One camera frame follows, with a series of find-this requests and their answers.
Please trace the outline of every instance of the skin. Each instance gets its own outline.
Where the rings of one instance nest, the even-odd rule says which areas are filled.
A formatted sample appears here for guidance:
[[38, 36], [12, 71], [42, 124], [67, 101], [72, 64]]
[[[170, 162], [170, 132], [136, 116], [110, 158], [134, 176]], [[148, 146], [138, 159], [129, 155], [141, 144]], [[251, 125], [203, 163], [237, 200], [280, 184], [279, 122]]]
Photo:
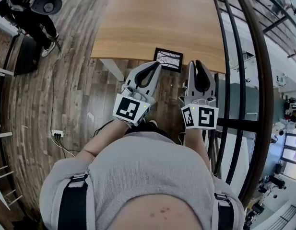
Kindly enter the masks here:
[[[128, 128], [125, 122], [114, 120], [85, 145], [76, 159], [91, 162], [105, 147], [122, 138]], [[185, 139], [185, 145], [197, 152], [210, 169], [201, 130], [186, 130]], [[109, 229], [201, 230], [202, 226], [184, 201], [169, 195], [144, 195], [127, 202]]]

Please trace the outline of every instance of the black strap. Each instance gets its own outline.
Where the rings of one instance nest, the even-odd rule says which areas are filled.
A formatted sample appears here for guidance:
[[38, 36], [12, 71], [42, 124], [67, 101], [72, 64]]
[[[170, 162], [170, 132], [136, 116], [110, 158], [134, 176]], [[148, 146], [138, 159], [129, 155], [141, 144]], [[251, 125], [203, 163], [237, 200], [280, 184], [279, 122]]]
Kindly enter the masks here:
[[218, 200], [218, 230], [232, 230], [234, 225], [234, 210], [232, 203], [223, 194], [214, 194]]
[[[83, 177], [73, 177], [65, 187], [59, 208], [58, 230], [87, 230], [86, 194], [88, 185]], [[72, 183], [83, 182], [81, 187], [69, 187]]]

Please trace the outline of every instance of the framed picture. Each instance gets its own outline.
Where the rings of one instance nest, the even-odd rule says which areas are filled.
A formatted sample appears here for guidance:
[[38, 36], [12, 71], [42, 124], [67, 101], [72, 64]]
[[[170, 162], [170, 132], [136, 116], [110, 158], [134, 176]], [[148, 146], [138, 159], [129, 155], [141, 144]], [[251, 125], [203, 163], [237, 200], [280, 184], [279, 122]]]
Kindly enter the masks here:
[[161, 63], [163, 69], [181, 72], [183, 54], [167, 49], [156, 48], [154, 61], [158, 61], [159, 63]]

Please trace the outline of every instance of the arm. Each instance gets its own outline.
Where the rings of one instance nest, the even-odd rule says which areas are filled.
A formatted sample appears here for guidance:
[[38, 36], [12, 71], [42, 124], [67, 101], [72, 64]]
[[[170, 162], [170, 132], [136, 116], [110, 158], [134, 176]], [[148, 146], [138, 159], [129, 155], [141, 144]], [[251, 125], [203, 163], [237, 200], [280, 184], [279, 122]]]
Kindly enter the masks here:
[[105, 147], [122, 138], [128, 128], [127, 123], [114, 120], [100, 130], [100, 132], [84, 146], [83, 150], [76, 155], [76, 158], [92, 161]]
[[206, 167], [210, 169], [210, 160], [203, 142], [202, 131], [199, 129], [186, 129], [185, 133], [185, 146], [197, 152], [202, 157]]

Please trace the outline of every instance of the gray shirt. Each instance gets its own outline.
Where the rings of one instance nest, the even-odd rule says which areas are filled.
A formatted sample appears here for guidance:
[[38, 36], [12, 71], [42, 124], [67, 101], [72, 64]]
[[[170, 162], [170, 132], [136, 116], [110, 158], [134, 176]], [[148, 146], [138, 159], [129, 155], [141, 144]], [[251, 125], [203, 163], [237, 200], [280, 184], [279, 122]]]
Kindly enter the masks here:
[[107, 229], [127, 201], [151, 194], [183, 200], [193, 209], [203, 229], [217, 229], [218, 202], [214, 192], [229, 196], [235, 211], [234, 229], [242, 229], [245, 214], [240, 201], [229, 185], [212, 176], [195, 151], [154, 132], [146, 132], [146, 137], [142, 134], [132, 133], [113, 142], [90, 164], [76, 158], [56, 162], [40, 195], [46, 227], [54, 229], [53, 202], [59, 200], [55, 198], [59, 185], [73, 175], [88, 172], [98, 230]]

